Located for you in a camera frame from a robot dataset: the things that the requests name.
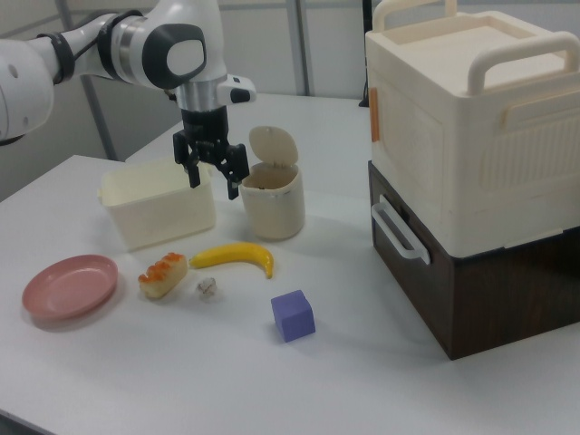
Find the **white table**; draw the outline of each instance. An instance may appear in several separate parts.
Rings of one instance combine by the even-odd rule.
[[[327,116],[329,136],[366,134]],[[165,152],[143,152],[154,149]],[[366,165],[357,159],[354,167]],[[0,203],[3,414],[58,435],[577,433],[580,325],[450,362],[372,248],[366,192],[308,190],[304,230],[266,244],[272,280],[255,266],[224,265],[190,271],[161,302],[145,300],[136,278],[168,251],[254,239],[241,201],[219,198],[214,229],[125,253],[95,197],[101,175],[122,165],[74,157]],[[216,182],[218,196],[225,183]],[[35,324],[21,306],[24,286],[85,253],[117,262],[114,297],[77,321]],[[220,288],[208,302],[194,290],[206,276]],[[282,343],[270,299],[297,288],[317,331]]]

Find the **pink plate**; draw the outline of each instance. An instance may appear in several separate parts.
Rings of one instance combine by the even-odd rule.
[[[117,276],[117,265],[106,256],[74,256],[35,276],[22,303],[37,319],[75,317],[104,302],[114,292]]]

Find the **white handle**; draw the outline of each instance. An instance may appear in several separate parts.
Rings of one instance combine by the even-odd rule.
[[[382,0],[374,10],[372,16],[372,30],[374,32],[382,32],[385,30],[384,19],[392,12],[437,2],[439,2],[439,0]],[[445,0],[445,15],[455,16],[456,14],[457,0]]]
[[[389,228],[389,225],[385,222],[383,212],[387,218],[389,218],[394,226],[401,232],[401,234],[407,239],[409,244],[413,249],[407,249],[402,245],[401,241],[394,235],[394,233]],[[397,211],[392,207],[386,200],[375,204],[371,207],[371,215],[377,225],[381,228],[384,235],[391,241],[394,248],[399,252],[403,258],[412,260],[414,258],[420,258],[423,262],[428,265],[430,263],[429,252],[427,248],[421,243],[421,241],[415,236],[412,230],[405,224],[401,217],[397,214]]]
[[[517,61],[542,54],[565,51],[563,73],[573,73],[580,67],[580,40],[569,32],[526,38],[516,43],[486,50],[478,54],[468,75],[468,94],[478,95],[485,87],[486,73],[499,63]]]

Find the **white plastic container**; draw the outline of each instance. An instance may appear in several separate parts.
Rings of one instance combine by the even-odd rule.
[[[250,169],[239,191],[254,233],[266,239],[294,236],[305,223],[302,172],[294,139],[277,127],[255,127],[250,146],[262,163]]]
[[[456,14],[366,36],[372,163],[448,254],[580,226],[580,41],[511,16]]]
[[[216,223],[208,166],[200,163],[201,184],[173,158],[130,165],[102,177],[99,200],[108,209],[129,250],[184,237]]]

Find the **orange tag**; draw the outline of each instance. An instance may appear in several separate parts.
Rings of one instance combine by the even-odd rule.
[[[369,109],[371,110],[371,140],[376,142],[381,139],[379,130],[379,96],[377,88],[369,89]]]

